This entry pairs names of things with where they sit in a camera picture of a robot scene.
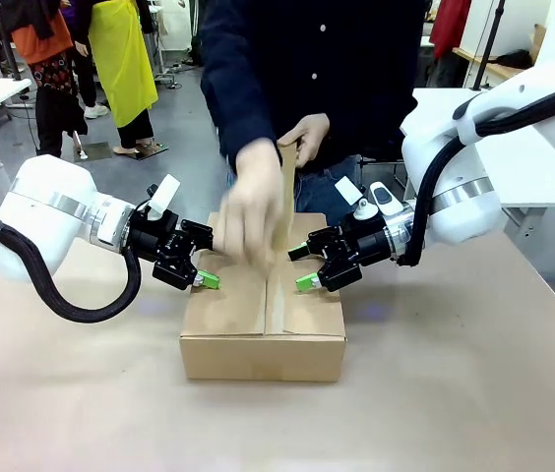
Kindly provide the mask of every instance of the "human hand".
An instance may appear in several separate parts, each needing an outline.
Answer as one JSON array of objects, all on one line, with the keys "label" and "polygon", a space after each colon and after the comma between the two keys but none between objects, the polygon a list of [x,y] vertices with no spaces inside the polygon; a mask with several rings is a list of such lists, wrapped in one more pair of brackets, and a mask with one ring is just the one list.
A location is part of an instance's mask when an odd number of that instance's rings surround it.
[{"label": "human hand", "polygon": [[88,57],[90,55],[90,52],[88,51],[88,47],[85,46],[84,44],[80,43],[79,41],[74,41],[74,47],[77,48],[77,51],[83,57]]},{"label": "human hand", "polygon": [[330,120],[326,113],[304,116],[299,123],[282,136],[278,143],[280,146],[289,146],[299,141],[297,147],[297,168],[306,165],[306,162],[317,157],[321,142],[330,131]]},{"label": "human hand", "polygon": [[268,271],[276,225],[283,208],[278,152],[267,139],[244,147],[236,157],[238,180],[220,204],[214,248],[239,262]]}]

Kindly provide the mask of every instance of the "person in yellow skirt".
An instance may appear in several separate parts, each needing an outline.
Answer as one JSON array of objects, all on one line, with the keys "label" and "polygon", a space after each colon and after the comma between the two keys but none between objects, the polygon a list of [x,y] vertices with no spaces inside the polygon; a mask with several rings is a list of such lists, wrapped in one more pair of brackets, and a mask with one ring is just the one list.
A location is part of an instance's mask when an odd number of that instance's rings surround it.
[{"label": "person in yellow skirt", "polygon": [[157,101],[142,32],[154,31],[147,0],[70,0],[76,12],[75,47],[92,56],[120,135],[117,154],[139,157],[163,150],[154,141],[149,109]]}]

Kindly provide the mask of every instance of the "person's right hand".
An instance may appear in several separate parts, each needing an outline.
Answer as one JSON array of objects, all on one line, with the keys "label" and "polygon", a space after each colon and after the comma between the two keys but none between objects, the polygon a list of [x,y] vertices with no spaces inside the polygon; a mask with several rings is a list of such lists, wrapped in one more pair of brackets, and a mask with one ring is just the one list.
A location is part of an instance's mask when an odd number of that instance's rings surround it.
[{"label": "person's right hand", "polygon": [[283,208],[278,152],[267,139],[244,147],[236,157],[238,180],[220,204],[214,249],[263,271],[273,263],[271,248]]},{"label": "person's right hand", "polygon": [[79,41],[74,41],[74,47],[77,48],[77,51],[83,57],[88,57],[90,55],[90,52],[88,51],[88,47],[85,46],[84,44],[80,43]]}]

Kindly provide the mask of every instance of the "white sneaker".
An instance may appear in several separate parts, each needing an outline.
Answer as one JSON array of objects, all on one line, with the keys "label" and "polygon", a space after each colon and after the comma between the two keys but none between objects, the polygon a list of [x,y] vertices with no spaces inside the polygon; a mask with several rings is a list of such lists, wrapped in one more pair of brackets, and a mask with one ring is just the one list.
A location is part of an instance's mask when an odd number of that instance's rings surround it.
[{"label": "white sneaker", "polygon": [[90,120],[98,118],[99,116],[104,116],[107,113],[109,113],[109,108],[107,108],[106,106],[102,106],[99,103],[94,106],[85,107],[85,117]]}]

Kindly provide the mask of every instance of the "patterned shorts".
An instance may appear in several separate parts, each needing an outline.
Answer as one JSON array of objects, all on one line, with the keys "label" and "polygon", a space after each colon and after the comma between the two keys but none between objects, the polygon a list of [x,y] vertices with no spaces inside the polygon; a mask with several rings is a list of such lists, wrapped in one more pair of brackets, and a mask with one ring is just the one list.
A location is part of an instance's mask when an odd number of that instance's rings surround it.
[{"label": "patterned shorts", "polygon": [[72,65],[65,52],[52,56],[45,61],[30,64],[29,67],[38,87],[57,89],[72,95],[77,94],[77,86],[72,75]]}]

